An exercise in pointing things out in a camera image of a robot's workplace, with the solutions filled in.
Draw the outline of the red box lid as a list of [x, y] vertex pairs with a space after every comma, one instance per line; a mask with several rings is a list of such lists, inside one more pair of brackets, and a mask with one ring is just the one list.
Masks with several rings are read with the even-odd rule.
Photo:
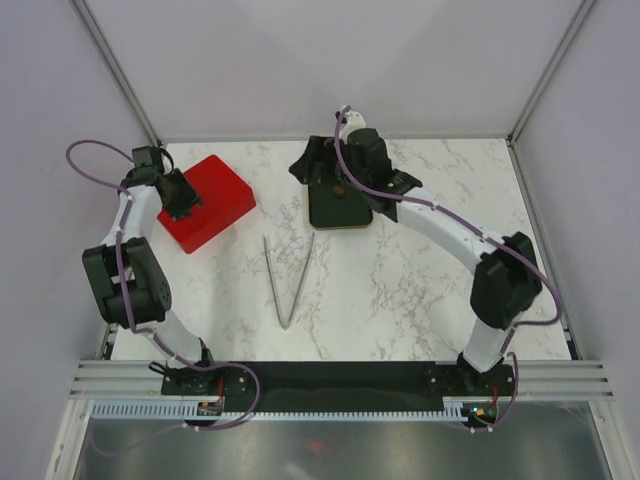
[[[183, 173], [201, 196], [202, 206], [240, 203], [250, 198], [256, 201], [251, 186], [216, 155], [204, 158]], [[173, 220], [163, 209], [158, 220], [171, 235], [168, 228]]]

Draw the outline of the metal tongs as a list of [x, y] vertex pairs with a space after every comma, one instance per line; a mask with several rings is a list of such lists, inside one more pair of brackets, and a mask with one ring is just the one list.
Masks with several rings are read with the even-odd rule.
[[311, 266], [311, 260], [314, 253], [316, 234], [312, 233], [309, 239], [308, 248], [306, 250], [306, 255], [304, 257], [304, 261], [302, 262], [300, 271], [297, 276], [297, 283], [295, 284], [295, 288], [290, 295], [290, 300], [288, 303], [288, 309], [284, 310], [282, 306], [282, 302], [280, 299], [278, 285], [276, 281], [274, 262], [271, 257], [271, 249], [269, 238], [267, 235], [263, 235], [261, 238], [262, 244], [262, 253], [266, 264], [267, 278], [268, 284], [271, 292], [271, 298], [273, 301], [273, 306], [275, 308], [275, 314], [278, 321], [278, 325], [282, 331], [288, 331], [294, 321], [299, 303], [301, 301], [302, 292], [305, 286], [306, 278], [308, 276], [308, 272]]

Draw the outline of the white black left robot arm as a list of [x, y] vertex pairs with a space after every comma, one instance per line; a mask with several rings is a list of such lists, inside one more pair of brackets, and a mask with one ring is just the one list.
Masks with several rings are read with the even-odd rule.
[[119, 206], [101, 241], [82, 254], [83, 267], [103, 320], [147, 339], [162, 355], [150, 369], [171, 392], [207, 395], [217, 386], [218, 369], [205, 342], [173, 311], [173, 297], [150, 245], [158, 215], [172, 221], [192, 216], [203, 201], [163, 147], [132, 151], [132, 168], [119, 184]]

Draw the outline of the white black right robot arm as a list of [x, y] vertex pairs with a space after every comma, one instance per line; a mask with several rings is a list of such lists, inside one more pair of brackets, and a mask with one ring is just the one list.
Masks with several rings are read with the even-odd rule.
[[476, 320], [457, 359], [457, 382], [469, 394], [491, 386], [516, 320], [542, 291], [532, 240], [524, 233], [490, 237], [437, 205], [423, 183], [395, 168], [372, 128], [346, 138], [312, 136], [290, 174], [310, 187], [340, 187], [370, 211], [408, 227], [455, 257], [473, 276], [470, 307]]

